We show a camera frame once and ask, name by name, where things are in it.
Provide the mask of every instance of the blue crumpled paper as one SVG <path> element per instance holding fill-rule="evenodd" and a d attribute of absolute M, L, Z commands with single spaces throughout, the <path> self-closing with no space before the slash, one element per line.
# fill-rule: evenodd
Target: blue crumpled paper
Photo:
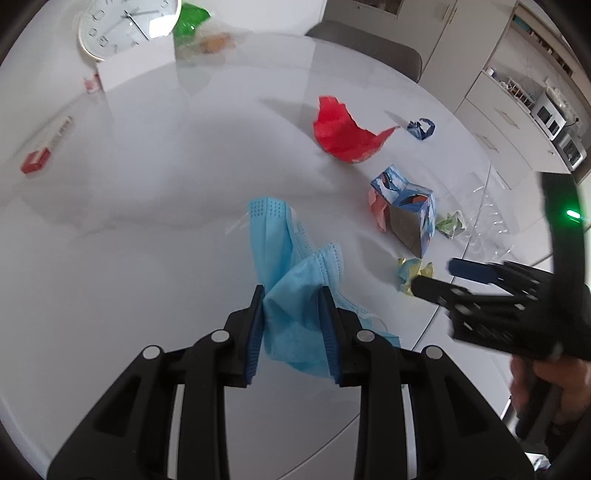
<path fill-rule="evenodd" d="M 427 131 L 423 129 L 421 122 L 428 125 Z M 419 140 L 425 140 L 426 138 L 429 138 L 431 135 L 433 135 L 433 132 L 435 131 L 435 124 L 428 118 L 419 118 L 418 122 L 410 122 L 407 126 L 407 130 Z"/>

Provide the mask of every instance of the clear plastic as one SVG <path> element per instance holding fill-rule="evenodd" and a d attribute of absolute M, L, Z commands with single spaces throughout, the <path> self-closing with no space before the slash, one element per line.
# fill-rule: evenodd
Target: clear plastic
<path fill-rule="evenodd" d="M 485 184 L 475 174 L 464 177 L 454 188 L 461 205 L 469 236 L 465 258 L 477 262 L 500 262 L 508 257 L 518 232 L 510 206 L 497 199 L 505 193 L 495 173 L 489 173 Z"/>

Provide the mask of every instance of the blue patterned box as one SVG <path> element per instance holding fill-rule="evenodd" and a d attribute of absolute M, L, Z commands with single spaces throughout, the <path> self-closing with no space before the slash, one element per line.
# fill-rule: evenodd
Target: blue patterned box
<path fill-rule="evenodd" d="M 371 185 L 389 204 L 387 221 L 393 233 L 413 255 L 422 258 L 435 232 L 433 191 L 410 183 L 393 165 Z"/>

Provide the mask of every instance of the pink paper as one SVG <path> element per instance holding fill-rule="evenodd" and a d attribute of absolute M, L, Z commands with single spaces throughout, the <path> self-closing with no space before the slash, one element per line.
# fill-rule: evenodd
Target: pink paper
<path fill-rule="evenodd" d="M 369 189 L 369 207 L 374 214 L 375 219 L 378 221 L 378 227 L 382 232 L 386 231 L 386 209 L 388 208 L 388 202 L 384 200 L 380 195 L 375 193 L 373 188 Z"/>

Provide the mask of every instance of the green led light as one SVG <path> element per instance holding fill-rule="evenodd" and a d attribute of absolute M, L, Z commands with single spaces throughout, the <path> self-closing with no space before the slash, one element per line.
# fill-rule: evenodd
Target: green led light
<path fill-rule="evenodd" d="M 581 218 L 581 214 L 579 212 L 575 212 L 574 210 L 567 210 L 566 214 L 569 217 L 576 218 L 577 220 L 580 220 Z"/>

